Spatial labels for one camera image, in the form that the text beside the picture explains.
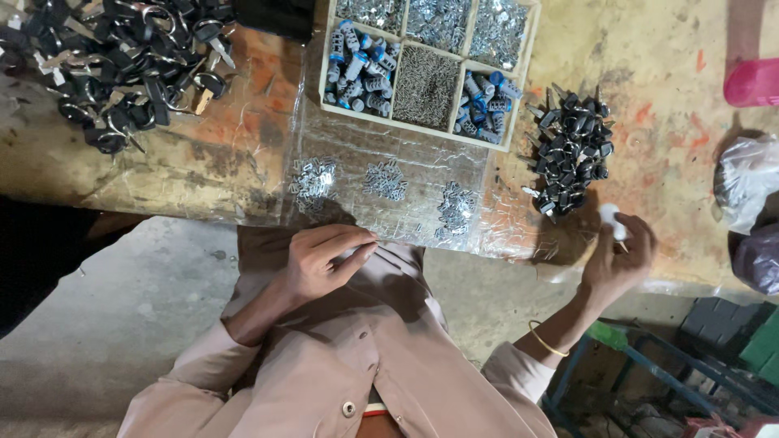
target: black fabric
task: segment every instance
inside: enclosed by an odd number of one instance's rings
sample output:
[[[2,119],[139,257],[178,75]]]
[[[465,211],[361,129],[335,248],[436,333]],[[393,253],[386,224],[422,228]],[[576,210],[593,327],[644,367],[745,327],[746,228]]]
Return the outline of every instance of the black fabric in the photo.
[[[0,338],[105,246],[85,243],[99,211],[23,203],[0,196]]]

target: shirt sleeve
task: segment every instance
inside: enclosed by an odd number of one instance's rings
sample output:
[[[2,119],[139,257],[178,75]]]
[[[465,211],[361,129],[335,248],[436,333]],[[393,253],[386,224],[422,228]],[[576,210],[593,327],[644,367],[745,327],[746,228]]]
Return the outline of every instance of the shirt sleeve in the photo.
[[[167,375],[130,401],[117,436],[195,436],[224,406],[227,391],[258,351],[259,346],[233,341],[216,323],[178,356]]]
[[[542,365],[511,343],[503,342],[492,352],[481,374],[504,397],[521,395],[538,403],[555,370]]]

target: plastic bag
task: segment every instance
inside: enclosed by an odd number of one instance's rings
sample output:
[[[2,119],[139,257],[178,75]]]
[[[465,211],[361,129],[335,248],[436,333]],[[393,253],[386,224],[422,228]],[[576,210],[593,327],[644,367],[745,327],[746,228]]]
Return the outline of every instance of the plastic bag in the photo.
[[[779,294],[779,224],[755,230],[733,254],[733,274],[766,295]]]
[[[755,224],[766,197],[779,190],[779,141],[739,137],[720,157],[714,194],[728,229],[743,235]]]

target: finger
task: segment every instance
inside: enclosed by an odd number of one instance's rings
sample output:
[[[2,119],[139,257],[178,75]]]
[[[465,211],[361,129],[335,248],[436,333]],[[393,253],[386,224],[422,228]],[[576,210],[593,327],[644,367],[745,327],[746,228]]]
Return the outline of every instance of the finger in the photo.
[[[636,219],[639,221],[639,223],[644,227],[645,230],[647,230],[647,233],[649,233],[649,239],[650,239],[650,245],[652,248],[652,253],[657,252],[657,236],[654,234],[654,230],[652,227],[649,226],[649,224],[640,217],[636,216]]]
[[[653,242],[654,233],[652,233],[649,225],[646,225],[646,222],[637,216],[620,214],[616,219],[625,225],[630,234],[630,237],[625,240],[625,245],[630,251],[629,258],[639,264],[652,260],[654,258],[654,247],[657,243]]]
[[[353,225],[331,224],[324,227],[311,228],[298,233],[298,240],[302,241],[304,246],[314,248],[324,242],[342,234],[365,230],[365,228],[355,227]]]
[[[332,279],[338,284],[344,285],[347,281],[371,258],[371,255],[378,249],[379,244],[376,242],[366,243],[365,245],[357,248],[351,256],[347,257],[344,262],[335,268],[335,271],[330,275]]]
[[[593,259],[603,260],[606,264],[611,264],[614,258],[614,228],[611,225],[603,224],[601,232],[597,235],[597,246],[592,254]]]
[[[352,227],[349,232],[337,235],[332,239],[314,247],[313,252],[318,260],[330,261],[344,253],[349,248],[375,242],[376,234],[365,228]]]

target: shirt button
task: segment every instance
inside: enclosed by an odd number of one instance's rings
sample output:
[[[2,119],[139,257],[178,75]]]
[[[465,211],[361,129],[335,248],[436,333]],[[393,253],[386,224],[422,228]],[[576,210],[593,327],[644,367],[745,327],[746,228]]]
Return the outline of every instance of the shirt button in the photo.
[[[354,403],[351,401],[347,401],[344,403],[344,406],[341,408],[341,411],[344,413],[344,417],[350,419],[354,417],[354,413],[357,411],[357,408],[354,407]]]

